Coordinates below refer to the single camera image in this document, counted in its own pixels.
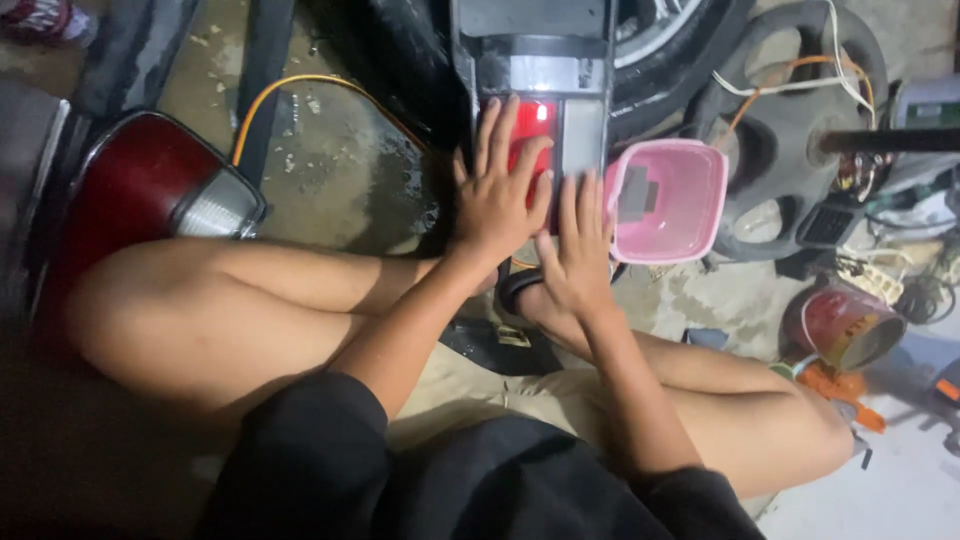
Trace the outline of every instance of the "leg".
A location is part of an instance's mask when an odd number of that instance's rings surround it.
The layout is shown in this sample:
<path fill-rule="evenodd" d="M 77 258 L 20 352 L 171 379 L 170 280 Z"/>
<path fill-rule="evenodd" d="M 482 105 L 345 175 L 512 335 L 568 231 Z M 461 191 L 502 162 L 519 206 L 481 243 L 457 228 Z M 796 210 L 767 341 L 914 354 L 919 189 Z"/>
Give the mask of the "leg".
<path fill-rule="evenodd" d="M 435 263 L 217 240 L 145 244 L 84 278 L 68 331 L 129 389 L 235 427 L 334 357 Z"/>
<path fill-rule="evenodd" d="M 518 306 L 570 352 L 591 360 L 579 324 L 557 311 L 542 285 L 523 291 Z M 637 331 L 635 336 L 701 457 L 727 476 L 739 496 L 818 479 L 850 458 L 850 429 L 812 391 L 756 360 Z"/>

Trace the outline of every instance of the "concrete floor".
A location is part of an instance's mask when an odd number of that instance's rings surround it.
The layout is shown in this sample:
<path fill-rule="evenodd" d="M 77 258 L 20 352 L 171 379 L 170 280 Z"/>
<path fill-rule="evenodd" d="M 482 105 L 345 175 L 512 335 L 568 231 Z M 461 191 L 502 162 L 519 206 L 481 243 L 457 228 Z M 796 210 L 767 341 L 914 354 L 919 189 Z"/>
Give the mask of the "concrete floor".
<path fill-rule="evenodd" d="M 757 9 L 781 3 L 761 0 Z M 161 104 L 223 151 L 232 142 L 227 90 L 243 61 L 241 4 L 206 2 L 193 30 L 199 39 L 184 45 Z M 847 4 L 877 32 L 891 79 L 950 71 L 951 53 L 919 53 L 952 41 L 950 0 Z M 286 74 L 345 74 L 326 43 L 310 54 L 311 28 L 298 18 Z M 773 42 L 764 55 L 780 60 L 790 52 L 789 43 Z M 75 51 L 0 46 L 0 69 L 61 96 L 69 95 L 79 61 Z M 272 143 L 263 189 L 274 211 L 264 235 L 353 253 L 412 251 L 436 219 L 431 183 L 446 176 L 429 174 L 419 152 L 353 93 L 309 83 L 290 91 L 300 123 Z M 529 258 L 529 250 L 520 256 Z M 783 310 L 802 288 L 777 278 L 770 263 L 723 265 L 712 274 L 690 263 L 634 267 L 616 294 L 634 328 L 672 339 L 688 327 L 722 329 L 732 351 L 773 360 Z M 223 442 L 162 419 L 109 382 L 38 364 L 15 357 L 0 366 L 0 527 L 55 517 L 182 537 L 209 490 L 191 474 L 194 458 L 223 451 Z"/>

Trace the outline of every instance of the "metal bar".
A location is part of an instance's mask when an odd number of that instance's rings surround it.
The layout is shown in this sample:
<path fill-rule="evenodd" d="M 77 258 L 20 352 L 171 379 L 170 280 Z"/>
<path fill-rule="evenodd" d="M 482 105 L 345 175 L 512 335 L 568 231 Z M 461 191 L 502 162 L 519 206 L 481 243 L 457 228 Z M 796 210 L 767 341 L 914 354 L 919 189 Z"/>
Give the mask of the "metal bar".
<path fill-rule="evenodd" d="M 294 28 L 296 0 L 252 0 L 244 54 L 243 75 L 237 100 L 237 115 L 243 119 L 264 88 L 283 77 L 283 67 L 290 52 Z M 276 117 L 276 92 L 257 111 L 250 127 L 243 157 L 237 167 L 240 173 L 259 188 L 267 163 L 270 138 Z"/>
<path fill-rule="evenodd" d="M 112 0 L 71 102 L 112 118 L 155 109 L 200 0 Z"/>
<path fill-rule="evenodd" d="M 960 152 L 960 129 L 827 132 L 820 149 L 828 154 L 853 152 Z"/>

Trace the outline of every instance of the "wheel rim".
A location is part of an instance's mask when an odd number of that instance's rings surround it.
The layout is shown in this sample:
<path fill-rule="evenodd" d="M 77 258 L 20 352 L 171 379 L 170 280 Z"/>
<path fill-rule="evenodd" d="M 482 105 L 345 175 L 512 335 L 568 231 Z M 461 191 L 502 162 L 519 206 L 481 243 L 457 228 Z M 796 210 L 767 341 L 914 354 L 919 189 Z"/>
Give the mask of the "wheel rim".
<path fill-rule="evenodd" d="M 633 0 L 621 5 L 614 65 L 630 65 L 656 52 L 680 31 L 703 1 Z"/>

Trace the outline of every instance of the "orange object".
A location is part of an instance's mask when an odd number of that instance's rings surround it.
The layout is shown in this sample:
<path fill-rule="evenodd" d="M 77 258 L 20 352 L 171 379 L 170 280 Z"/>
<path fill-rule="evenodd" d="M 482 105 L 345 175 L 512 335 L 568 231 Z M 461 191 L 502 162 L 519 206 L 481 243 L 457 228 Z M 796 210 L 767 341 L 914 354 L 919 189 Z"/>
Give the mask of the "orange object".
<path fill-rule="evenodd" d="M 937 380 L 937 390 L 940 390 L 941 394 L 947 396 L 955 402 L 960 402 L 960 388 L 957 388 L 956 385 L 952 384 L 949 380 Z"/>
<path fill-rule="evenodd" d="M 856 408 L 854 421 L 875 433 L 887 429 L 887 421 L 875 410 L 864 406 L 859 399 L 867 393 L 867 383 L 859 373 L 838 373 L 821 359 L 807 366 L 797 382 L 828 400 L 839 400 Z"/>

